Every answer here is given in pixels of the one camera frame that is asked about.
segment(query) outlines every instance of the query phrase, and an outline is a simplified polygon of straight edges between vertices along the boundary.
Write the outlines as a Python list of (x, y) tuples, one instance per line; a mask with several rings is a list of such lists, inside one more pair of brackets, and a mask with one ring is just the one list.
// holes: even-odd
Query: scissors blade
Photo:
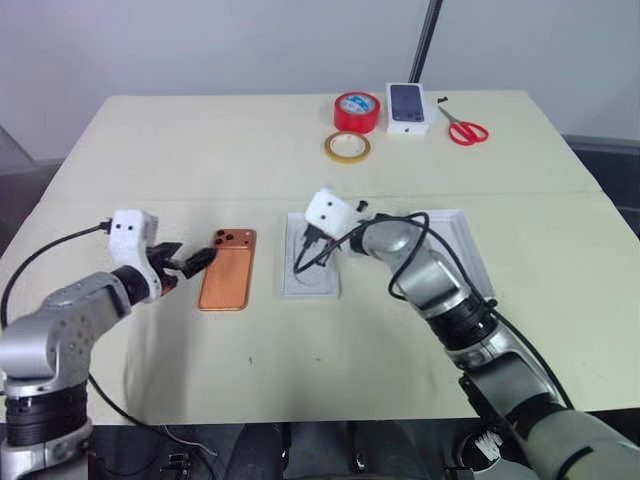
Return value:
[(449, 121), (451, 123), (460, 123), (460, 120), (458, 120), (456, 117), (454, 117), (453, 115), (451, 115), (449, 112), (447, 112), (444, 108), (442, 108), (441, 106), (438, 106), (438, 108), (440, 109), (440, 111), (442, 113), (444, 113), (444, 116), (447, 117), (449, 119)]

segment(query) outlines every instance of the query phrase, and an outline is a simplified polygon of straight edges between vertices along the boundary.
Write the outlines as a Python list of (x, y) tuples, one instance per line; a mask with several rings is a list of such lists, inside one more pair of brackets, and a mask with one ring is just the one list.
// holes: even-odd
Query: red tape roll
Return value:
[(333, 124), (338, 130), (369, 133), (378, 123), (380, 102), (364, 92), (348, 92), (336, 98)]

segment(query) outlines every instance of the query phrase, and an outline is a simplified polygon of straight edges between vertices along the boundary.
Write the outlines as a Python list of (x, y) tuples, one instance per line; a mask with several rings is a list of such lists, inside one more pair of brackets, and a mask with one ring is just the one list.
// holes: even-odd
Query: metal pole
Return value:
[(440, 15), (442, 2), (443, 0), (429, 0), (429, 8), (427, 8), (427, 14), (424, 17), (422, 33), (420, 34), (418, 48), (416, 49), (416, 56), (413, 59), (411, 75), (409, 75), (410, 83), (419, 82), (420, 77), (422, 76), (422, 68), (424, 67), (424, 61), (427, 58), (427, 52), (429, 51), (429, 45), (433, 38), (433, 32), (436, 29), (436, 22), (438, 21), (438, 15)]

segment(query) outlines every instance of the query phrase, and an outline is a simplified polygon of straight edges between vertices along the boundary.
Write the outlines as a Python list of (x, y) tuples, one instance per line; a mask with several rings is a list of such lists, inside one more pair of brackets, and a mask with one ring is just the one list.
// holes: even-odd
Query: smartphone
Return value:
[(391, 85), (391, 114), (398, 122), (422, 122), (422, 96), (418, 85)]
[(205, 311), (242, 310), (249, 301), (255, 230), (218, 230), (213, 238), (216, 259), (207, 268), (198, 308)]

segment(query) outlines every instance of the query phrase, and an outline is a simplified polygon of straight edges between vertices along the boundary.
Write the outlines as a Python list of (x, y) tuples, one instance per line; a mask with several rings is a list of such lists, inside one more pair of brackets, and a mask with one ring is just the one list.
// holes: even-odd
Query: orange smartphone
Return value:
[(216, 259), (207, 268), (198, 308), (205, 311), (242, 310), (249, 301), (255, 230), (218, 230), (213, 239)]

